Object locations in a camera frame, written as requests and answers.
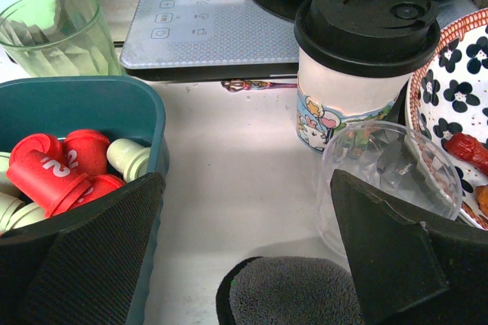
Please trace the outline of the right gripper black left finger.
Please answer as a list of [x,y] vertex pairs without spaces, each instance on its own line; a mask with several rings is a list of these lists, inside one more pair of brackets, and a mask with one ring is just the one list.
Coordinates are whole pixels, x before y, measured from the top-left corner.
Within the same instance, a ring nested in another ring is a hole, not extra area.
[[164,180],[149,173],[1,238],[3,324],[141,324]]

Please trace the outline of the teal plastic storage basket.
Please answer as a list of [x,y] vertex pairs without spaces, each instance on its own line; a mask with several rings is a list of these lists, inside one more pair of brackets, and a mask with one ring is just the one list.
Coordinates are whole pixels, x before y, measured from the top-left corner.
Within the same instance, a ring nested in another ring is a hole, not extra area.
[[116,140],[127,138],[151,148],[147,172],[164,180],[169,151],[165,109],[147,84],[126,76],[29,78],[1,85],[1,148],[10,151],[30,134],[64,137],[93,129]]

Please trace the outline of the red coffee capsule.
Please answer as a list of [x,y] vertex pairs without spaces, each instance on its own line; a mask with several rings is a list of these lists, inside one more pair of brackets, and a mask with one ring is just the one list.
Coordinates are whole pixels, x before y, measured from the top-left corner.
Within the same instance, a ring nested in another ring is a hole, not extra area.
[[100,197],[103,197],[114,190],[125,185],[125,181],[112,174],[103,174],[88,178],[91,187],[70,207],[77,208]]
[[87,174],[78,174],[37,150],[31,150],[15,160],[6,175],[43,208],[46,217],[67,211],[92,189]]
[[106,153],[110,144],[110,140],[97,130],[74,130],[63,142],[68,167],[77,173],[90,176],[106,174]]
[[11,166],[16,160],[23,158],[31,150],[40,151],[48,157],[66,164],[66,156],[62,142],[52,134],[31,134],[20,140],[13,148],[9,157]]

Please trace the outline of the green coffee capsule lone bottom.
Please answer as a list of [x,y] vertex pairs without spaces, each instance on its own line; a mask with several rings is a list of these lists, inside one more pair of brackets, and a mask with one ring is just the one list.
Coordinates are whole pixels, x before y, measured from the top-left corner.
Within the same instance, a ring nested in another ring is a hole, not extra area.
[[6,175],[9,168],[10,153],[0,152],[0,191],[7,195],[19,198],[21,191],[14,186]]

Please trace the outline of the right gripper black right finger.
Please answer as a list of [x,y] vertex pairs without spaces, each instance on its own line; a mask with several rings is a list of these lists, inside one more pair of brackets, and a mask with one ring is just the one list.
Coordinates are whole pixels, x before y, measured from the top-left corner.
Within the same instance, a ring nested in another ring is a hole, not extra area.
[[485,324],[487,232],[337,169],[330,182],[366,324]]

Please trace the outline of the blue cloth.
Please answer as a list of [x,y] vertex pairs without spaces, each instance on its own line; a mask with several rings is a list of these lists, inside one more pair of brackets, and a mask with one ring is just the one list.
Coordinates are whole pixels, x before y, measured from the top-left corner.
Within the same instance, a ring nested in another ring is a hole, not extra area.
[[351,274],[328,259],[245,259],[216,294],[219,324],[363,324]]

